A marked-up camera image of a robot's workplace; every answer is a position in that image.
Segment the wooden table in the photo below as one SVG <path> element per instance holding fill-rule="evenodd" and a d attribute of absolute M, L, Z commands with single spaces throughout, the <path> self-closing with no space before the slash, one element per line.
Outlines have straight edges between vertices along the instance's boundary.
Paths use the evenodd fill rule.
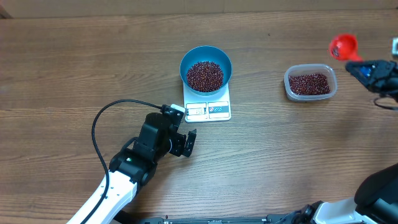
<path fill-rule="evenodd" d="M 0 21 L 0 219 L 65 223 L 103 178 L 90 129 L 123 98 L 183 104 L 179 65 L 198 45 L 233 63 L 232 119 L 197 128 L 189 159 L 166 156 L 125 211 L 140 217 L 262 216 L 353 196 L 398 161 L 398 113 L 351 77 L 327 47 L 358 36 L 365 59 L 391 58 L 398 11 L 318 11 Z M 293 103 L 292 65 L 325 63 L 330 100 Z M 125 103 L 99 119 L 108 163 L 154 110 Z"/>

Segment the red cup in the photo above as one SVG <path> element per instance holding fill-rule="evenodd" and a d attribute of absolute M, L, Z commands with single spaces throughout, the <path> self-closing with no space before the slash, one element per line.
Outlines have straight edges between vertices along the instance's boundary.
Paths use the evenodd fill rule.
<path fill-rule="evenodd" d="M 358 41 L 352 34 L 340 34 L 335 37 L 330 42 L 329 52 L 337 60 L 363 61 L 358 55 Z"/>

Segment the kitchen scale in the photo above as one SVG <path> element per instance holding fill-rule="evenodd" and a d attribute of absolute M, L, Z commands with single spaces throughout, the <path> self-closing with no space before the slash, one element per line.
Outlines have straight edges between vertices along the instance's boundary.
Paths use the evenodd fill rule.
<path fill-rule="evenodd" d="M 229 121 L 231 119 L 228 84 L 210 96 L 198 95 L 186 85 L 183 85 L 183 89 L 184 107 L 187 109 L 186 122 Z"/>

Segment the clear plastic container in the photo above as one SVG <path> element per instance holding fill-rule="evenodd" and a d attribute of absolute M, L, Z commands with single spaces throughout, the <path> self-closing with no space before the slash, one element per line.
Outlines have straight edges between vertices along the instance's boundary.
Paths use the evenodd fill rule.
<path fill-rule="evenodd" d="M 289 76 L 311 75 L 314 73 L 322 73 L 328 77 L 330 93 L 323 95 L 297 95 L 292 92 L 289 84 Z M 296 102 L 306 102 L 314 100 L 325 100 L 331 98 L 337 91 L 336 75 L 331 67 L 324 64 L 306 64 L 295 65 L 290 67 L 285 73 L 285 89 L 287 98 Z"/>

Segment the bean pile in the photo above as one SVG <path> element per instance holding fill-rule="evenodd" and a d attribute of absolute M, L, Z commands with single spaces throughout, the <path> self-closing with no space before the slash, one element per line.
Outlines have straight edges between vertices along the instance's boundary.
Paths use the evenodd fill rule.
<path fill-rule="evenodd" d="M 330 93 L 328 78 L 321 73 L 289 76 L 289 85 L 297 95 L 323 95 Z"/>
<path fill-rule="evenodd" d="M 216 91 L 223 85 L 224 73 L 214 62 L 198 62 L 188 70 L 189 87 L 200 92 Z"/>

